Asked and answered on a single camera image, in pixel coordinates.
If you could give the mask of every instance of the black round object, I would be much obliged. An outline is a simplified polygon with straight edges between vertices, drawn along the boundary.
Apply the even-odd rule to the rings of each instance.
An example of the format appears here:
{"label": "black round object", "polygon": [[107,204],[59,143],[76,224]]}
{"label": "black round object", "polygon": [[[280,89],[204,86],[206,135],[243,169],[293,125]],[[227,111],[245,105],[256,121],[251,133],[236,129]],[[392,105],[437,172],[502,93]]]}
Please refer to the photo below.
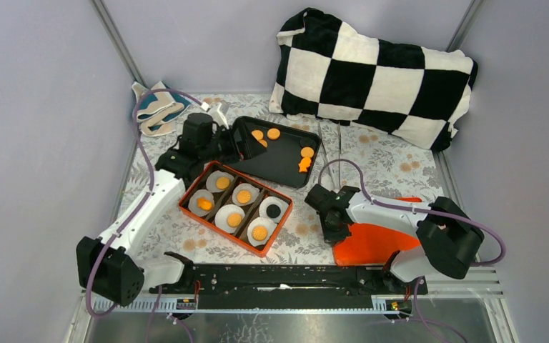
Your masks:
{"label": "black round object", "polygon": [[302,148],[306,148],[306,147],[310,147],[312,148],[312,145],[313,145],[314,141],[308,137],[302,137],[300,139],[300,146]]}
{"label": "black round object", "polygon": [[275,204],[269,205],[266,208],[266,215],[270,218],[277,218],[281,214],[281,208]]}

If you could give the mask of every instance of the orange tray with compartments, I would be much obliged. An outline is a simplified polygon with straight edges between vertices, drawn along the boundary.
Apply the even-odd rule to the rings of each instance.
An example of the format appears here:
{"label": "orange tray with compartments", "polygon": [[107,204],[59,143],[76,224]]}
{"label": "orange tray with compartments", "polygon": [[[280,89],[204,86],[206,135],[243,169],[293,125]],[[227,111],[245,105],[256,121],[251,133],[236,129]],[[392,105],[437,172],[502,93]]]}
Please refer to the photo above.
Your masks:
{"label": "orange tray with compartments", "polygon": [[[221,190],[220,188],[215,188],[216,183],[214,183],[213,180],[208,179],[209,176],[215,172],[223,172],[232,176],[232,179],[229,179],[229,184],[225,189]],[[193,199],[193,196],[195,195],[195,193],[197,193],[198,191],[201,191],[202,193],[200,194],[207,194],[205,192],[208,192],[207,190],[207,188],[209,188],[208,182],[209,182],[210,189],[211,190],[217,189],[218,192],[210,192],[210,194],[212,194],[213,196],[213,199],[206,200],[205,197],[198,198],[200,199],[198,201],[209,202],[211,205],[207,205],[207,206],[212,207],[209,210],[203,209],[202,212],[199,211],[199,214],[203,214],[207,212],[207,214],[203,216],[199,216],[193,213],[189,209],[189,207],[194,207],[194,204],[191,204],[191,200],[195,202],[197,201],[197,197],[199,195],[197,195],[197,197]],[[220,227],[216,226],[216,214],[223,206],[236,205],[234,204],[233,196],[236,193],[235,189],[240,184],[251,185],[252,187],[254,187],[252,190],[257,189],[257,193],[251,194],[252,202],[249,204],[242,205],[238,203],[238,198],[237,198],[237,203],[241,205],[238,207],[242,209],[242,212],[244,214],[242,216],[241,222],[234,228],[228,225],[229,222],[226,222],[225,226],[227,228],[227,231],[225,231]],[[259,235],[249,237],[249,231],[252,231],[253,229],[253,227],[250,227],[250,225],[252,224],[252,222],[254,222],[254,219],[260,217],[259,206],[264,201],[267,201],[267,204],[270,204],[272,202],[274,202],[275,204],[280,204],[280,206],[278,205],[275,206],[275,207],[278,207],[280,210],[279,214],[276,216],[277,219],[279,219],[279,222],[278,223],[273,222],[276,225],[274,228],[268,227],[267,231],[268,231],[269,237],[264,239],[264,241],[257,241],[254,237],[259,237]],[[281,231],[283,224],[285,223],[288,216],[290,215],[293,207],[293,201],[291,200],[291,198],[286,197],[285,195],[279,192],[276,192],[273,189],[270,189],[266,185],[261,184],[260,182],[248,177],[247,175],[239,173],[234,169],[231,169],[227,166],[220,164],[219,162],[214,161],[209,165],[207,165],[207,167],[203,171],[203,174],[201,174],[201,176],[191,185],[191,187],[188,189],[186,194],[182,197],[182,200],[180,200],[179,207],[182,210],[182,212],[187,216],[193,218],[199,223],[205,225],[206,227],[209,227],[211,230],[217,232],[218,234],[221,234],[223,237],[230,239],[232,242],[240,245],[241,247],[245,248],[247,251],[253,254],[256,254],[259,257],[265,257],[266,253],[272,246],[272,243],[275,241],[275,239],[277,238],[277,235]]]}

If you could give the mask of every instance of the folded cloth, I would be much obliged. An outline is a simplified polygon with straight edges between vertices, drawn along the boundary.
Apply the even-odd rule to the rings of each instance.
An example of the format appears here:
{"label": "folded cloth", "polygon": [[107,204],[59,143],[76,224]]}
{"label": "folded cloth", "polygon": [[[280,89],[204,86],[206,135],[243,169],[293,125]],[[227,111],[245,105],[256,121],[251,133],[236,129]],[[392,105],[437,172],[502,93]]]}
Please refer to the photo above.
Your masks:
{"label": "folded cloth", "polygon": [[369,38],[311,8],[287,20],[277,40],[273,113],[349,121],[441,151],[468,112],[478,66],[459,50]]}
{"label": "folded cloth", "polygon": [[[162,81],[155,84],[151,90],[168,88]],[[139,98],[148,92],[148,89],[138,82],[132,84],[132,91]],[[147,136],[162,136],[174,131],[170,124],[190,105],[190,101],[178,94],[160,91],[151,94],[140,104],[136,121],[140,123],[140,130]]]}

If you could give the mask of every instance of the metal frame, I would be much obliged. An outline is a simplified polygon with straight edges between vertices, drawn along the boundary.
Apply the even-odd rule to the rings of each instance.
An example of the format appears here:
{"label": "metal frame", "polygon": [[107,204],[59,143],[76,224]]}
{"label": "metal frame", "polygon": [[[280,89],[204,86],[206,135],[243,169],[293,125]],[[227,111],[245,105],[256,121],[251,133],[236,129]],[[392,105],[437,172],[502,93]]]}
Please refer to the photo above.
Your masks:
{"label": "metal frame", "polygon": [[[460,47],[461,43],[464,41],[465,37],[468,34],[468,31],[470,30],[470,27],[472,26],[473,22],[476,19],[476,16],[480,12],[480,9],[483,7],[483,4],[486,2],[486,0],[472,0],[466,9],[466,12],[458,24],[455,33],[453,34],[448,46],[448,51],[456,50]],[[127,71],[132,76],[132,78],[138,82],[141,82],[144,84],[144,79],[142,78],[142,73],[138,69],[137,65],[134,62],[134,59],[132,58],[131,53],[129,52],[127,46],[125,45],[123,38],[121,37],[121,34],[119,33],[119,30],[117,29],[116,25],[114,24],[114,21],[112,17],[110,16],[110,13],[108,12],[106,5],[102,0],[90,0],[90,3],[96,10],[96,14],[100,20],[100,22],[103,24],[105,31],[108,33],[114,47],[117,49],[117,52],[119,53],[119,56],[121,57],[121,60],[123,61]],[[118,213],[119,213],[119,207],[122,200],[122,192],[125,188],[125,185],[127,183],[127,179],[129,176],[129,171],[131,169],[131,165],[134,161],[134,156],[137,151],[137,146],[134,145],[131,154],[129,155],[128,162],[127,162],[127,172],[126,176],[122,181],[122,185],[120,187],[121,191],[118,194],[117,197],[117,204],[113,211],[113,218],[116,219]],[[444,193],[450,197],[456,204],[458,204],[461,208],[463,208],[463,202],[460,197],[460,192],[458,190],[457,182],[455,181],[455,177],[453,174],[453,171],[451,169],[450,163],[449,163],[449,156],[447,152],[440,152],[437,154],[434,154],[435,158],[435,164],[437,166],[437,169],[441,173],[442,179],[442,187]],[[464,280],[458,281],[454,279],[450,279],[448,277],[445,277],[443,275],[433,276],[429,277],[428,279],[428,287],[430,290],[430,293],[428,294],[428,297],[436,298],[436,299],[466,299],[466,298],[480,298],[483,301],[483,304],[485,305],[489,318],[490,323],[494,331],[495,338],[498,342],[512,342],[512,343],[518,343],[518,336],[516,334],[514,325],[512,323],[512,320],[510,319],[510,315],[508,312],[508,306],[506,304],[506,299],[504,298],[503,291],[500,287],[500,283],[498,280],[498,276],[495,272],[495,268],[493,267],[478,267],[478,268],[472,268],[468,275]],[[172,304],[175,302],[175,299],[177,297],[185,297],[184,295],[180,296],[168,296],[164,295],[162,297],[162,304],[159,305],[159,308],[157,309],[158,312],[168,312],[168,309],[171,309]],[[380,302],[386,300],[386,299],[397,299],[397,297],[390,296],[390,297],[373,297],[373,304],[374,309],[371,311],[375,311],[380,313]],[[89,333],[89,329],[92,325],[92,318],[89,316],[89,313],[87,310],[85,310],[85,295],[84,292],[81,291],[81,295],[78,298],[77,308],[74,313],[74,317],[72,319],[72,322],[70,324],[69,330],[63,340],[63,343],[79,343],[79,342],[85,342],[86,336]],[[148,294],[143,293],[141,294],[138,299],[129,307],[127,308],[118,308],[115,311],[123,311],[123,312],[150,312],[152,310],[152,307],[154,306],[154,302],[156,301],[156,296],[154,294]],[[100,309],[103,306],[108,305],[109,302],[105,299],[102,299],[101,297],[96,296],[94,299],[94,305],[97,306],[97,309]],[[246,310],[227,310],[222,311],[223,313],[254,313],[255,311],[246,311]],[[362,310],[323,310],[323,311],[306,311],[306,312],[300,312],[300,313],[343,313],[343,314],[353,314],[353,313],[367,313]]]}

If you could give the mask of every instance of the orange box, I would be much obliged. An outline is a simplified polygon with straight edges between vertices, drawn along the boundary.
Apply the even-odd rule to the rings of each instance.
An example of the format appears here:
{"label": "orange box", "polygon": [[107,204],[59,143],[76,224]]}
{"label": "orange box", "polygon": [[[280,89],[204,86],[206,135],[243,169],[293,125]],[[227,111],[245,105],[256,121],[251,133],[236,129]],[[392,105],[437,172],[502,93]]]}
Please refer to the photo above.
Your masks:
{"label": "orange box", "polygon": [[[234,179],[230,182],[230,185],[228,186],[228,188],[225,189],[223,192],[213,193],[214,206],[212,210],[209,211],[207,215],[203,217],[199,217],[188,209],[190,198],[196,191],[200,189],[205,189],[207,177],[211,175],[211,173],[215,172],[216,170],[231,174],[234,177]],[[245,212],[245,216],[241,221],[241,224],[235,229],[235,231],[229,234],[226,231],[220,229],[219,227],[216,227],[214,223],[214,218],[215,218],[215,214],[222,206],[224,206],[225,204],[232,203],[232,192],[234,191],[234,188],[241,183],[248,183],[258,188],[259,194],[255,198],[253,203],[241,207]],[[282,201],[287,203],[289,206],[285,211],[285,213],[283,214],[280,222],[277,224],[277,227],[274,229],[268,241],[263,245],[254,247],[253,245],[250,244],[247,238],[248,226],[253,219],[259,217],[259,204],[267,197],[277,197],[278,199],[281,199]],[[228,166],[224,166],[219,162],[214,161],[207,165],[207,168],[205,168],[201,176],[197,178],[197,180],[191,185],[191,187],[188,189],[186,194],[182,197],[182,200],[180,200],[179,207],[182,210],[182,212],[187,216],[193,218],[199,223],[205,225],[206,227],[209,227],[211,230],[217,232],[218,234],[221,234],[223,237],[230,239],[234,243],[245,248],[247,251],[253,254],[256,254],[259,257],[265,257],[266,253],[272,246],[272,243],[275,241],[275,239],[279,235],[279,232],[281,231],[283,224],[285,223],[288,216],[290,215],[293,208],[293,201],[291,200],[291,198],[286,197],[285,195],[267,187],[266,185],[252,179],[251,177],[245,174],[239,173],[238,171],[231,169]]]}

